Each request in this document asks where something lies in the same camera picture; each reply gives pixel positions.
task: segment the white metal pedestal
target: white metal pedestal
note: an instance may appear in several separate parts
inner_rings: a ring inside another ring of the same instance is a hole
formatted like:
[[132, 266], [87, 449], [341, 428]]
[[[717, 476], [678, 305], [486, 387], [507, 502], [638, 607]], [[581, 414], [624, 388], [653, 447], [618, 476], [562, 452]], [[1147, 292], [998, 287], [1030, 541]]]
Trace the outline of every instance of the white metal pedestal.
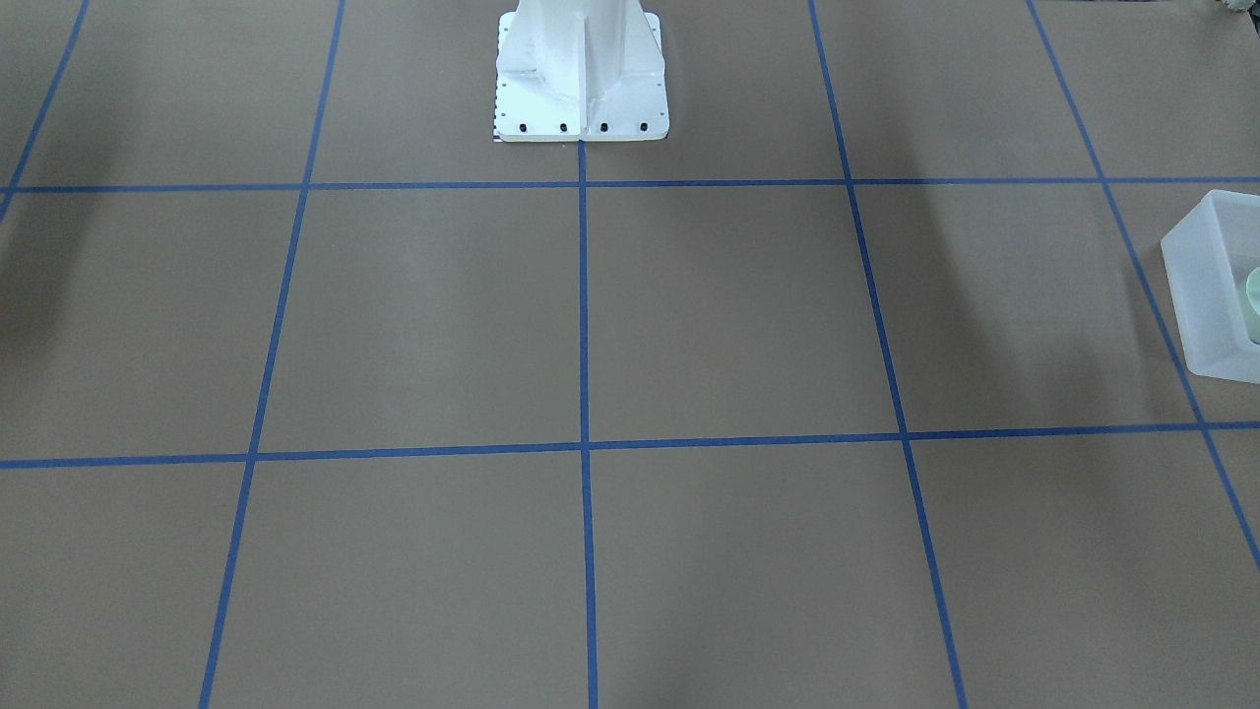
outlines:
[[499, 20], [495, 139], [665, 137], [660, 47], [660, 19], [639, 0], [520, 0]]

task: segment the grid line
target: grid line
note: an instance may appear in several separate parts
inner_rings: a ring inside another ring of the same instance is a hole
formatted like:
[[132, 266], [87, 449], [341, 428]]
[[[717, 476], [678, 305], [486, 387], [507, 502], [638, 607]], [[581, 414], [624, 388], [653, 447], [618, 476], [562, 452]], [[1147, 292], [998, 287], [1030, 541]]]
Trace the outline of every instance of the grid line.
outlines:
[[595, 502], [591, 490], [591, 359], [587, 247], [586, 142], [577, 142], [578, 428], [582, 458], [582, 552], [586, 576], [586, 701], [600, 706], [598, 623], [595, 583]]
[[[1260, 431], [1260, 422], [1208, 423], [1212, 431]], [[1100, 427], [1047, 427], [1026, 429], [960, 429], [907, 432], [910, 441], [974, 441], [1002, 438], [1071, 438], [1085, 436], [1149, 436], [1162, 433], [1198, 432], [1200, 424], [1129, 424]], [[415, 446], [399, 448], [344, 448], [324, 451], [270, 451], [258, 452], [260, 463], [292, 463], [301, 461], [357, 461], [370, 458], [438, 458], [462, 456], [508, 456], [529, 453], [577, 453], [590, 451], [654, 451], [667, 448], [759, 448], [790, 446], [839, 446], [900, 442], [900, 432], [806, 434], [724, 438], [646, 438], [581, 441], [554, 443], [508, 443], [488, 446]], [[23, 458], [0, 461], [0, 472], [64, 468], [115, 468], [129, 466], [195, 466], [210, 463], [244, 463], [248, 453], [190, 453], [170, 456], [116, 456], [84, 458]]]
[[[1260, 184], [1260, 175], [1108, 176], [1110, 184]], [[675, 186], [905, 186], [930, 184], [1102, 184], [1097, 176], [935, 176], [935, 178], [776, 178], [776, 179], [644, 179], [586, 180], [587, 189], [650, 189]], [[465, 180], [465, 181], [312, 181], [208, 184], [48, 184], [0, 186], [16, 194], [126, 194], [179, 191], [373, 191], [441, 189], [576, 189], [577, 180]]]
[[297, 243], [301, 238], [302, 218], [306, 213], [306, 200], [310, 195], [311, 175], [315, 171], [315, 155], [319, 152], [320, 128], [324, 125], [324, 110], [328, 106], [329, 88], [333, 83], [333, 68], [336, 64], [336, 49], [341, 38], [341, 21], [345, 18], [345, 0], [336, 3], [336, 18], [333, 21], [333, 37], [329, 40], [328, 59], [324, 65], [324, 82], [320, 86], [319, 103], [315, 108], [315, 123], [311, 127], [310, 146], [306, 152], [306, 166], [302, 173], [302, 189], [297, 196], [294, 214], [294, 228], [289, 237], [289, 252], [285, 257], [285, 271], [280, 280], [280, 295], [276, 298], [276, 314], [271, 326], [271, 340], [267, 345], [267, 360], [262, 370], [262, 383], [258, 387], [258, 406], [255, 411], [253, 429], [249, 436], [249, 451], [246, 455], [244, 474], [241, 476], [241, 494], [237, 499], [236, 516], [232, 523], [232, 538], [228, 544], [227, 562], [223, 567], [223, 584], [219, 589], [218, 607], [214, 613], [214, 626], [210, 635], [210, 647], [205, 659], [205, 674], [202, 679], [199, 709], [209, 709], [210, 694], [214, 689], [214, 672], [218, 667], [219, 650], [223, 644], [223, 630], [227, 623], [228, 603], [232, 597], [232, 582], [236, 577], [236, 564], [241, 552], [241, 538], [244, 531], [246, 513], [249, 508], [249, 490], [258, 463], [258, 446], [262, 440], [262, 424], [267, 416], [267, 398], [271, 394], [271, 378], [276, 368], [276, 353], [280, 349], [280, 334], [285, 324], [285, 310], [289, 303], [289, 287], [292, 282], [294, 263], [297, 257]]
[[874, 315], [876, 331], [879, 335], [879, 350], [883, 356], [885, 375], [888, 380], [888, 394], [892, 398], [892, 409], [897, 418], [897, 434], [901, 441], [901, 452], [906, 461], [906, 475], [910, 479], [910, 491], [915, 499], [915, 515], [919, 519], [919, 533], [922, 538], [924, 557], [927, 562], [927, 573], [932, 583], [932, 596], [936, 601], [936, 615], [941, 626], [941, 640], [945, 644], [945, 654], [949, 660], [950, 676], [954, 680], [954, 695], [959, 709], [966, 709], [966, 688], [963, 681], [963, 669], [959, 665], [958, 651], [954, 646], [954, 628], [949, 620], [949, 604], [945, 599], [945, 588], [941, 583], [940, 568], [936, 564], [936, 548], [932, 543], [931, 525], [927, 520], [927, 509], [924, 504], [922, 489], [919, 485], [919, 468], [915, 463], [915, 452], [906, 427], [906, 413], [901, 402], [901, 392], [897, 385], [897, 370], [892, 361], [892, 348], [888, 344], [888, 331], [883, 321], [883, 311], [879, 305], [879, 290], [876, 285], [874, 267], [871, 262], [871, 252], [867, 248], [866, 229], [862, 224], [862, 210], [858, 205], [857, 186], [853, 181], [853, 171], [849, 165], [849, 152], [844, 142], [844, 127], [840, 122], [840, 111], [835, 101], [835, 88], [832, 82], [832, 69], [827, 60], [827, 45], [823, 42], [823, 29], [818, 19], [818, 5], [809, 1], [810, 23], [814, 29], [814, 43], [818, 48], [818, 63], [823, 72], [823, 86], [827, 89], [827, 103], [832, 112], [832, 127], [835, 131], [835, 145], [840, 156], [840, 167], [844, 171], [845, 191], [849, 198], [849, 209], [853, 213], [853, 229], [857, 234], [858, 249], [862, 253], [862, 269], [866, 272], [867, 291], [871, 298], [871, 311]]
[[1186, 368], [1182, 365], [1181, 358], [1177, 354], [1177, 345], [1173, 343], [1168, 322], [1159, 311], [1159, 302], [1155, 300], [1155, 293], [1150, 287], [1150, 281], [1147, 278], [1147, 271], [1143, 268], [1142, 259], [1138, 257], [1138, 249], [1134, 247], [1133, 238], [1129, 235], [1129, 227], [1125, 224], [1124, 215], [1120, 213], [1120, 205], [1111, 190], [1110, 180], [1108, 180], [1106, 173], [1102, 170], [1102, 162], [1099, 160], [1097, 150], [1094, 147], [1094, 140], [1090, 139], [1090, 132], [1085, 127], [1085, 118], [1081, 116], [1080, 107], [1076, 105], [1076, 99], [1072, 97], [1072, 91], [1067, 86], [1067, 77], [1063, 74], [1063, 68], [1058, 62], [1058, 57], [1055, 54], [1053, 43], [1050, 40], [1046, 25], [1042, 23], [1041, 14], [1037, 11], [1036, 1], [1024, 0], [1024, 4], [1028, 6], [1028, 13], [1032, 15], [1033, 24], [1037, 26], [1037, 33], [1041, 35], [1041, 42], [1046, 48], [1046, 55], [1050, 58], [1051, 67], [1055, 69], [1055, 76], [1058, 78], [1058, 86], [1063, 92], [1063, 98], [1067, 101], [1067, 106], [1072, 111], [1072, 118], [1076, 121], [1076, 127], [1081, 133], [1081, 140], [1085, 142], [1085, 150], [1089, 152], [1090, 161], [1094, 164], [1094, 171], [1097, 173], [1099, 184], [1102, 186], [1108, 204], [1111, 207], [1111, 214], [1115, 217], [1115, 224], [1120, 229], [1120, 237], [1124, 239], [1124, 247], [1129, 252], [1129, 261], [1133, 263], [1133, 268], [1138, 275], [1138, 282], [1142, 285], [1142, 292], [1147, 297], [1147, 305], [1150, 307], [1150, 312], [1155, 317], [1155, 324], [1159, 326], [1159, 335], [1164, 340], [1164, 346], [1168, 349], [1168, 356], [1172, 359], [1173, 368], [1177, 370], [1177, 377], [1181, 379], [1182, 389], [1186, 393], [1186, 400], [1189, 403], [1189, 408], [1194, 413], [1194, 422], [1198, 424], [1208, 456], [1212, 460], [1212, 465], [1216, 467], [1216, 475], [1221, 481], [1221, 487], [1225, 490], [1225, 496], [1230, 502], [1230, 508], [1234, 510], [1234, 516], [1237, 519], [1239, 528], [1242, 531], [1242, 538], [1246, 540], [1247, 548], [1251, 552], [1251, 560], [1255, 564], [1256, 570], [1260, 570], [1260, 548], [1256, 547], [1256, 538], [1251, 531], [1251, 525], [1247, 523], [1247, 516], [1242, 510], [1241, 501], [1239, 501], [1237, 492], [1234, 490], [1234, 482], [1230, 480], [1230, 474], [1225, 470], [1225, 462], [1221, 461], [1221, 455], [1216, 450], [1216, 441], [1212, 438], [1212, 431], [1207, 426], [1203, 412], [1198, 406], [1198, 398], [1194, 397], [1194, 388], [1191, 385], [1189, 378], [1186, 374]]
[[0, 199], [0, 222], [4, 220], [5, 215], [9, 213], [9, 205], [13, 203], [13, 195], [16, 193], [18, 184], [21, 181], [21, 174], [26, 171], [26, 162], [30, 160], [30, 154], [35, 149], [35, 141], [39, 140], [39, 131], [44, 127], [44, 120], [48, 118], [48, 110], [53, 105], [53, 97], [57, 94], [57, 87], [62, 84], [62, 77], [66, 76], [66, 67], [71, 63], [71, 55], [74, 53], [74, 47], [78, 45], [78, 35], [83, 29], [83, 19], [87, 18], [87, 8], [91, 0], [82, 0], [79, 3], [78, 14], [74, 15], [74, 24], [71, 25], [71, 34], [66, 39], [66, 49], [62, 50], [62, 58], [57, 63], [57, 71], [53, 73], [53, 81], [48, 84], [48, 92], [44, 93], [44, 102], [39, 105], [39, 112], [35, 113], [35, 121], [30, 126], [30, 132], [26, 133], [26, 144], [21, 147], [21, 155], [18, 157], [18, 164], [13, 169], [13, 175], [9, 176], [9, 189], [4, 193], [4, 199]]

